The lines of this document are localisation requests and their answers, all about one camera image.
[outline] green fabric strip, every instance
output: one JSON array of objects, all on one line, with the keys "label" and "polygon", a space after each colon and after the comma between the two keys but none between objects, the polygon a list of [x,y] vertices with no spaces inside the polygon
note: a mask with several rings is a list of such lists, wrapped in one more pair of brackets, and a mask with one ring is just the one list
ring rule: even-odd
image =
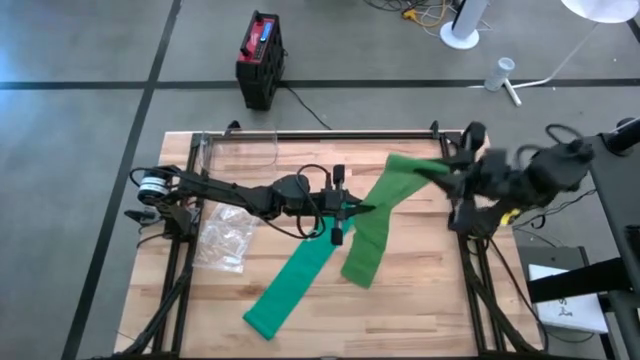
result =
[{"label": "green fabric strip", "polygon": [[389,155],[384,172],[362,202],[374,205],[375,210],[355,216],[356,233],[342,266],[342,276],[352,283],[371,287],[387,246],[391,210],[430,182],[415,174],[415,169],[449,172],[448,166],[435,161]]},{"label": "green fabric strip", "polygon": [[[331,244],[334,219],[325,217],[324,222],[326,231],[316,239],[300,243],[258,302],[243,316],[267,340],[276,335],[336,248]],[[353,219],[342,223],[343,234],[352,223]]]}]

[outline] black metal frame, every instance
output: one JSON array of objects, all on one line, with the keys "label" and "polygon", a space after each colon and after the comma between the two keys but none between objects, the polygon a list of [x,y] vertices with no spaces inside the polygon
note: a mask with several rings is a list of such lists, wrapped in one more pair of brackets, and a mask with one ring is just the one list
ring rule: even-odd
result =
[{"label": "black metal frame", "polygon": [[[305,140],[392,140],[392,139],[421,139],[421,140],[437,140],[439,141],[441,151],[443,157],[450,156],[450,145],[455,145],[459,143],[461,133],[458,131],[445,131],[440,132],[438,129],[437,122],[431,127],[429,131],[357,131],[357,132],[349,132],[349,131],[316,131],[316,132],[281,132],[278,133],[279,141],[305,141]],[[238,140],[255,140],[255,139],[263,139],[264,134],[260,133],[237,133],[233,136],[225,136],[224,134],[212,134],[212,133],[194,133],[191,138],[189,158],[187,161],[187,170],[193,171],[195,168],[195,161],[198,156],[198,151],[200,148],[200,143],[202,136],[207,136],[206,143],[209,146],[207,150],[210,155],[210,147],[214,142],[220,141],[238,141]],[[195,236],[188,237],[188,249],[185,259],[185,265],[183,268],[182,275],[175,281],[175,273],[178,262],[178,257],[180,253],[180,241],[172,241],[171,250],[169,253],[169,259],[167,263],[167,271],[165,274],[165,280],[163,284],[163,291],[161,295],[161,305],[159,310],[156,312],[154,317],[152,318],[151,323],[154,324],[154,328],[157,329],[154,331],[153,336],[153,344],[151,347],[151,353],[147,354],[114,354],[110,357],[110,359],[120,359],[120,360],[142,360],[142,359],[162,359],[162,360],[186,360],[185,358],[180,358],[180,349],[182,345],[182,337],[184,334],[184,326],[186,321],[186,311],[187,304],[189,298],[189,290],[191,285],[191,272],[192,272],[192,261],[195,255],[197,234],[200,226],[200,217],[202,214],[202,208],[204,206],[204,201],[202,199],[198,199],[196,201],[196,208],[198,210],[198,217],[193,222],[193,229],[195,231]],[[506,345],[503,338],[503,332],[500,328],[499,322],[496,320],[492,313],[489,313],[490,321],[491,321],[491,330],[493,332],[493,337],[495,341],[495,350],[491,350],[487,347],[486,337],[484,333],[484,328],[482,324],[482,317],[480,313],[480,307],[478,302],[478,296],[484,298],[486,300],[492,300],[495,303],[495,291],[493,289],[493,284],[491,281],[491,271],[489,268],[488,260],[486,254],[482,251],[478,251],[478,266],[480,271],[481,284],[475,279],[478,279],[478,275],[474,267],[471,265],[471,256],[468,247],[468,243],[473,240],[469,240],[466,237],[459,236],[458,244],[460,251],[460,259],[462,261],[462,268],[466,283],[467,296],[469,301],[470,308],[470,316],[472,320],[472,326],[474,331],[474,337],[476,342],[476,348],[478,355],[477,356],[466,356],[466,357],[421,357],[420,359],[495,359],[495,360],[507,360],[507,359],[521,359],[521,360],[544,360],[544,359],[556,359],[556,360],[579,360],[578,358],[573,357],[563,357],[563,356],[553,356],[542,353],[525,353],[525,352],[509,352],[506,351]],[[480,242],[476,242],[478,247],[483,246]],[[483,294],[479,295],[477,291],[480,289],[478,286],[481,286]],[[178,313],[175,321],[175,328],[173,332],[173,339],[171,344],[171,349],[169,351],[163,351],[164,338],[166,333],[166,315],[171,309],[172,305],[175,301],[178,300]]]}]

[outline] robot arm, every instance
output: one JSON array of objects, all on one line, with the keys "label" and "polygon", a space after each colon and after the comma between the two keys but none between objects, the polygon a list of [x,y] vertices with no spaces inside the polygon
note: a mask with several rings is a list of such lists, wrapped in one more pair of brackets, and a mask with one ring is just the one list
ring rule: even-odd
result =
[{"label": "robot arm", "polygon": [[[570,131],[576,139],[561,142],[552,133],[553,129]],[[556,145],[548,148],[524,145],[516,152],[519,159],[525,150],[536,150],[526,168],[520,164],[510,167],[503,149],[488,149],[475,161],[475,154],[483,145],[485,127],[473,122],[462,135],[458,153],[440,160],[455,173],[442,175],[416,170],[454,200],[449,229],[474,237],[491,237],[500,224],[510,224],[526,211],[547,206],[561,192],[579,189],[594,157],[591,145],[575,130],[563,125],[549,125],[546,131],[556,140]],[[475,195],[497,202],[477,208]]]},{"label": "robot arm", "polygon": [[[321,191],[310,192],[309,179],[300,174],[307,167],[317,167],[325,172],[325,187]],[[296,217],[314,216],[316,222],[323,225],[322,217],[334,217],[336,225],[331,230],[331,242],[334,245],[342,245],[341,222],[343,220],[373,209],[358,205],[360,199],[343,189],[344,165],[334,166],[333,177],[318,165],[307,165],[297,174],[287,175],[270,186],[253,188],[212,179],[206,175],[185,172],[176,166],[138,168],[132,173],[136,171],[144,171],[140,181],[138,200],[145,205],[155,207],[169,227],[177,226],[184,233],[188,232],[191,225],[191,213],[179,206],[178,202],[192,197],[244,208],[249,214],[259,217],[268,224],[270,220],[283,213]],[[177,185],[172,185],[174,178],[180,179]],[[322,226],[320,231],[313,231],[310,234],[285,233],[295,238],[307,239],[320,236],[324,230]]]}]

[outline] yellow cable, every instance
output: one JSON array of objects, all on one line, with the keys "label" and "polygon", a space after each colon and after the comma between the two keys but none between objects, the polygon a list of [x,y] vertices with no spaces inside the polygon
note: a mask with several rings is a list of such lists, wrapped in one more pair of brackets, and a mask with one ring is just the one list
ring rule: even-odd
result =
[{"label": "yellow cable", "polygon": [[423,27],[435,27],[435,26],[440,25],[442,20],[444,20],[444,15],[446,14],[446,12],[447,12],[447,0],[442,0],[442,11],[440,12],[440,17],[438,18],[438,20],[436,20],[435,22],[433,22],[431,24],[425,24],[422,21],[418,20],[418,13],[416,12],[415,9],[410,9],[410,10],[405,11],[402,14],[402,17],[404,19],[411,20],[414,23],[416,23],[416,24],[418,24],[420,26],[423,26]]}]

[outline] yellow tag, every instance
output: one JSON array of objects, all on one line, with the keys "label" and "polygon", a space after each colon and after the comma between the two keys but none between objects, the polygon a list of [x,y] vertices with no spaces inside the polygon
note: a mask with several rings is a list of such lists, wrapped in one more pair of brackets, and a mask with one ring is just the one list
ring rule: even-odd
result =
[{"label": "yellow tag", "polygon": [[520,215],[520,213],[521,213],[520,209],[513,209],[508,213],[505,213],[504,215],[502,215],[502,219],[500,219],[500,225],[501,226],[511,225],[513,221]]}]

